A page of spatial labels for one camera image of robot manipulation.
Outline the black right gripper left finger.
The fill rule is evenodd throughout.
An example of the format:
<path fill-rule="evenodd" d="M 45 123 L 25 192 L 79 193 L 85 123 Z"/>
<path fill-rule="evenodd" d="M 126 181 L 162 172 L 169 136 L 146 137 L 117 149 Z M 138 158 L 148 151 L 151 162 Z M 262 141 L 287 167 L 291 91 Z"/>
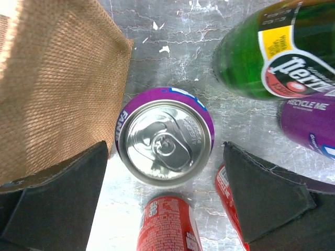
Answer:
<path fill-rule="evenodd" d="M 107 160 L 101 141 L 1 185 L 1 250 L 86 250 Z"/>

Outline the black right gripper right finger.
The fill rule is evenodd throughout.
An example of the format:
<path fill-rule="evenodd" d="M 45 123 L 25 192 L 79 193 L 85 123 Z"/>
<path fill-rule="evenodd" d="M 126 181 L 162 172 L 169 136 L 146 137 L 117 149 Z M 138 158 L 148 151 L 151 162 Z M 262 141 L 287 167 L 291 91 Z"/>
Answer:
<path fill-rule="evenodd" d="M 251 250 L 334 250 L 334 185 L 224 143 L 228 183 Z"/>

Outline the red cola can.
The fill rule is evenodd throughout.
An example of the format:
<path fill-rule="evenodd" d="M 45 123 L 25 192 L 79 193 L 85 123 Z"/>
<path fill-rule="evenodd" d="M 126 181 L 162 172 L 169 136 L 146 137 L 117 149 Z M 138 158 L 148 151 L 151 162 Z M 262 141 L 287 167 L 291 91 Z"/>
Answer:
<path fill-rule="evenodd" d="M 232 227 L 234 228 L 239 237 L 239 241 L 243 246 L 243 250 L 250 251 L 248 243 L 246 243 L 242 237 L 241 228 L 235 208 L 235 203 L 233 201 L 232 192 L 228 182 L 228 176 L 224 163 L 222 163 L 221 166 L 219 167 L 219 170 L 215 176 L 214 183 L 217 194 L 221 200 L 221 204 L 227 214 L 230 223 L 232 224 Z"/>
<path fill-rule="evenodd" d="M 202 250 L 192 207 L 173 195 L 159 196 L 145 206 L 137 251 Z"/>

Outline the purple soda can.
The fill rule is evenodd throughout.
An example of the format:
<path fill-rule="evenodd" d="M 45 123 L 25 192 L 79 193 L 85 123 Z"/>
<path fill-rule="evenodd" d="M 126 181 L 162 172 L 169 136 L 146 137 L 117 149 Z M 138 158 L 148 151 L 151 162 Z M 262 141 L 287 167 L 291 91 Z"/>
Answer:
<path fill-rule="evenodd" d="M 138 94 L 120 112 L 115 144 L 141 182 L 178 187 L 206 166 L 215 129 L 204 104 L 185 90 L 157 87 Z"/>
<path fill-rule="evenodd" d="M 292 141 L 334 159 L 334 89 L 284 102 L 280 125 Z"/>

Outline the burlap canvas tote bag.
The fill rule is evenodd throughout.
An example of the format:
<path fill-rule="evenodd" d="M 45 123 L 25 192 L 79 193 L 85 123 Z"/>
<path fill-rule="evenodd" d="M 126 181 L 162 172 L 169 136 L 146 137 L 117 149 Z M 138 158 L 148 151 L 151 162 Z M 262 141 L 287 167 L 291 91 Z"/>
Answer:
<path fill-rule="evenodd" d="M 1 1 L 2 184 L 112 146 L 132 46 L 98 1 Z"/>

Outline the green glass bottle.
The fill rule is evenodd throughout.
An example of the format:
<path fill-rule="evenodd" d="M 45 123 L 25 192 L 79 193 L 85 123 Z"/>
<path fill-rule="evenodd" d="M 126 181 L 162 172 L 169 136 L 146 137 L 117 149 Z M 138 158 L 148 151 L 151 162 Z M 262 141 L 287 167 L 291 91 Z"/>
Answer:
<path fill-rule="evenodd" d="M 213 54 L 216 79 L 257 100 L 334 89 L 334 1 L 280 1 L 231 29 Z"/>

